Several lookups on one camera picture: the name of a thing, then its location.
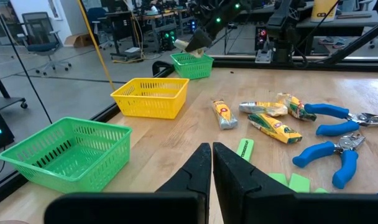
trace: cardboard box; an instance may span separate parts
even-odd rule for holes
[[[67,47],[86,47],[93,45],[89,34],[76,34],[66,38],[65,46]]]

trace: office chair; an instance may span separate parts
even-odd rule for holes
[[[94,7],[87,11],[87,18],[93,29],[93,33],[98,36],[98,39],[106,37],[106,41],[99,44],[99,47],[106,50],[106,47],[114,46],[114,41],[110,38],[113,33],[112,27],[107,25],[106,10],[102,7]]]
[[[62,60],[52,60],[51,55],[63,47],[58,33],[59,30],[52,28],[50,19],[46,12],[32,12],[22,14],[24,25],[27,32],[27,38],[24,34],[18,34],[18,37],[24,41],[27,51],[41,56],[47,56],[49,62],[39,67],[42,68],[43,75],[47,75],[46,70],[56,67],[63,67],[69,71],[71,63]]]

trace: yellow basket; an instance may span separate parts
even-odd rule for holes
[[[125,116],[174,119],[187,99],[187,78],[133,78],[111,96]]]

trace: yellow container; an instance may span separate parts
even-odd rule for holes
[[[125,116],[174,119],[187,99],[187,78],[133,78],[110,96]]]
[[[313,9],[312,9],[312,16],[311,22],[320,22],[330,11],[331,7],[336,4],[337,0],[315,0]],[[337,6],[331,11],[330,14],[326,17],[324,22],[331,22],[336,17],[336,10]]]

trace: wooden tabletop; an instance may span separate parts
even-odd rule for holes
[[[238,111],[242,101],[274,101],[279,92],[291,93],[304,102],[344,106],[352,113],[378,114],[378,73],[214,68],[210,78],[189,82],[187,101],[175,120],[124,117],[122,114],[110,120],[110,123],[133,129],[131,159],[104,192],[153,192],[202,142],[219,141],[236,151],[242,138],[255,141],[251,163],[265,173],[280,172],[287,178],[293,172],[300,174],[311,180],[311,190],[321,187],[330,192],[378,192],[378,128],[361,127],[360,133],[366,141],[358,150],[356,175],[344,190],[338,190],[331,179],[341,167],[339,156],[318,159],[305,169],[295,167],[292,158],[308,146],[337,141],[339,137],[316,137],[315,131],[321,124],[338,124],[342,119],[320,115],[312,123],[290,115],[279,117],[303,135],[301,142],[286,145],[254,128],[246,115]],[[211,109],[211,100],[221,98],[239,120],[238,127],[233,130],[219,130]],[[42,223],[46,206],[59,196],[61,193],[54,190],[27,183],[0,203],[0,221]],[[213,182],[210,200],[210,223],[222,223]]]

